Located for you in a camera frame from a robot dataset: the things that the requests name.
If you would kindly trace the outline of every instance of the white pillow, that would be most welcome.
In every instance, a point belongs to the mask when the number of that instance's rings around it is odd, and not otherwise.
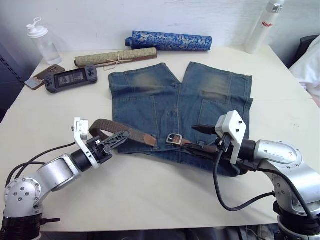
[[[320,103],[320,36],[313,40],[306,53],[289,70]]]

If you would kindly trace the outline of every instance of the belt buckle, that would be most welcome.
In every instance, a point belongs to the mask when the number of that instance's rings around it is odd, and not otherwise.
[[[183,139],[182,135],[177,133],[171,133],[168,135],[165,142],[167,144],[181,145],[182,139]]]

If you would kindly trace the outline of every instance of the clear plastic bottle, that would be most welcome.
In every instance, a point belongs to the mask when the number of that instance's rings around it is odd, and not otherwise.
[[[52,38],[48,34],[48,29],[44,26],[36,26],[36,23],[39,21],[41,21],[41,17],[36,17],[32,24],[26,26],[28,29],[28,37],[32,39],[48,64],[59,64],[62,62],[62,58]]]
[[[270,0],[268,2],[250,38],[244,46],[248,54],[255,54],[264,43],[265,38],[279,16],[279,12],[283,9],[284,3],[285,0]]]

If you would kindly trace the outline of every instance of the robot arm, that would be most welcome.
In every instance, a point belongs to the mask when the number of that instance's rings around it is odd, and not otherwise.
[[[236,111],[221,116],[215,127],[199,125],[193,128],[202,133],[217,134],[218,150],[225,144],[223,151],[228,152],[231,143],[232,164],[237,163],[249,171],[264,172],[270,178],[276,197],[273,210],[279,214],[283,238],[320,239],[320,175],[304,162],[296,147],[282,141],[243,139],[246,125]]]
[[[88,121],[75,118],[74,139],[81,149],[64,154],[28,177],[13,180],[5,187],[2,229],[0,240],[39,239],[40,226],[58,222],[59,218],[42,218],[43,201],[50,192],[56,192],[75,181],[82,172],[91,167],[98,168],[112,157],[111,151],[124,143],[130,132],[123,131],[101,140],[94,137],[87,141]]]

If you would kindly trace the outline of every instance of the table surface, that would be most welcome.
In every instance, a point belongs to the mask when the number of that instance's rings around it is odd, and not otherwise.
[[[62,53],[60,63],[67,71],[75,68],[74,57],[106,51]],[[2,166],[0,181],[9,172],[35,155],[73,142],[74,117],[92,124],[97,119],[112,120],[112,96],[108,75],[166,63],[182,81],[189,62],[238,74],[252,75],[250,110],[251,140],[282,140],[294,144],[305,161],[320,172],[320,111],[272,49],[264,46],[257,55],[240,47],[215,47],[209,52],[158,52],[157,59],[97,69],[98,82],[57,94],[45,87],[32,91],[26,86],[0,124]],[[42,61],[34,71],[47,68]],[[77,146],[43,156],[50,161]],[[26,175],[37,169],[30,166]],[[236,206],[273,190],[261,172],[239,177],[220,177],[225,202]],[[143,154],[114,154],[99,169],[90,169],[61,191],[44,201],[44,217],[61,218],[42,231],[115,231],[174,229],[270,224],[277,221],[273,197],[228,212],[219,204],[212,173]]]

